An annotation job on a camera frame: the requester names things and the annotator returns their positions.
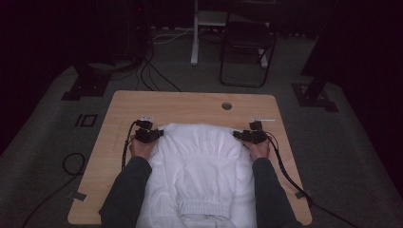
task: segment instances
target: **gray sleeve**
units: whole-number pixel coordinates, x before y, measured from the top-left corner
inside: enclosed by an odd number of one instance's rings
[[[133,157],[110,189],[101,215],[102,227],[135,227],[144,200],[151,166],[141,157]]]
[[[303,227],[287,199],[272,163],[260,158],[252,165],[255,177],[256,213],[259,228]]]

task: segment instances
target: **handheld controller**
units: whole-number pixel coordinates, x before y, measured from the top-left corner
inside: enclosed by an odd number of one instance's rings
[[[243,130],[242,132],[234,131],[233,136],[245,142],[259,144],[267,139],[266,133],[260,121],[249,123],[251,130]]]

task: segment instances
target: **person's left hand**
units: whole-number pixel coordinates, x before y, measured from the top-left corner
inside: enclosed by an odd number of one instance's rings
[[[142,143],[134,139],[134,135],[130,136],[131,144],[128,147],[130,149],[131,157],[139,156],[147,161],[150,159],[152,148],[154,148],[157,141],[150,143]]]

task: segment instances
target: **table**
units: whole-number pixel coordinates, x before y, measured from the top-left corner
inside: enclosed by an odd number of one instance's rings
[[[232,108],[229,110],[222,108],[223,103],[229,103]],[[68,214],[70,223],[101,223],[98,211],[121,171],[128,128],[143,115],[153,118],[153,128],[178,123],[214,124],[249,129],[252,119],[260,118],[263,129],[278,139],[280,154],[290,177],[302,186],[275,97],[252,94],[117,91],[106,113],[78,189],[79,193],[86,195],[86,200],[74,200]],[[304,225],[310,224],[312,216],[306,199],[297,199],[295,196],[297,190],[279,171],[274,152],[269,159],[275,167],[278,180],[287,193],[297,219]]]

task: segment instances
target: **table leg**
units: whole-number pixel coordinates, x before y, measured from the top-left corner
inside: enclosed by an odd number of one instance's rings
[[[190,65],[196,66],[198,64],[199,58],[199,1],[195,0],[195,14],[194,14],[194,32],[193,32],[193,47],[192,47],[192,57],[190,59]]]

